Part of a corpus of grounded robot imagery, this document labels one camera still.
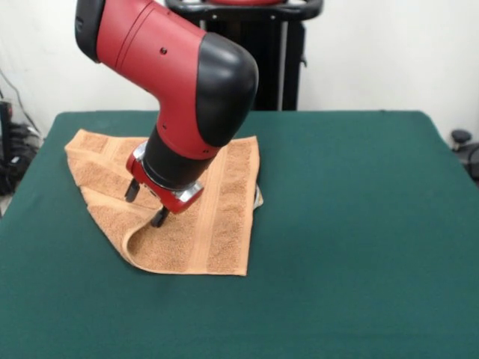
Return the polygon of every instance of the black cable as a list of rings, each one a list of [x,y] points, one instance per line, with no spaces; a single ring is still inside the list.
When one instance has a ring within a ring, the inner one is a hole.
[[[16,94],[16,98],[18,99],[18,104],[20,106],[20,108],[22,109],[22,112],[23,114],[25,115],[25,117],[27,117],[27,120],[28,122],[31,124],[31,126],[38,132],[40,133],[40,130],[38,129],[37,125],[35,125],[35,122],[33,122],[33,120],[31,119],[30,115],[28,115],[27,111],[25,110],[25,107],[23,107],[23,103],[22,103],[22,98],[20,97],[20,92],[18,91],[18,89],[10,82],[10,80],[8,79],[8,77],[4,74],[3,70],[0,68],[0,76],[3,77],[3,79],[5,80],[5,82],[7,82],[7,84],[12,88],[13,91],[15,91],[15,94]]]

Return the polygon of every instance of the black stand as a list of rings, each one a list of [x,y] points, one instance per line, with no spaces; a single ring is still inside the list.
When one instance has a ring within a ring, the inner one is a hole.
[[[268,6],[217,5],[166,0],[175,13],[248,50],[257,62],[260,81],[253,109],[295,111],[304,60],[303,20],[318,16],[323,0]]]

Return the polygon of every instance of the green tablecloth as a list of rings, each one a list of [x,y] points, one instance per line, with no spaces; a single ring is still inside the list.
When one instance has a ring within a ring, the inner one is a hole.
[[[479,192],[418,112],[252,113],[247,277],[154,275],[91,220],[62,114],[0,222],[0,358],[479,358]]]

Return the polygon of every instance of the red robot part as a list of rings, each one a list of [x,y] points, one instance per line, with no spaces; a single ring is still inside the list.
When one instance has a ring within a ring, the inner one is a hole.
[[[160,102],[159,136],[188,159],[210,159],[220,147],[201,137],[196,116],[198,54],[206,32],[154,1],[106,1],[99,60]]]

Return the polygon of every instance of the orange towel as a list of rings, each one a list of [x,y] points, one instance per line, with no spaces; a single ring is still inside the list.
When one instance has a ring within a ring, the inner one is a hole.
[[[233,140],[203,173],[204,193],[160,228],[150,219],[161,203],[143,186],[124,200],[131,175],[126,159],[146,138],[116,138],[79,130],[65,147],[88,211],[120,255],[162,274],[246,275],[260,156],[256,137]]]

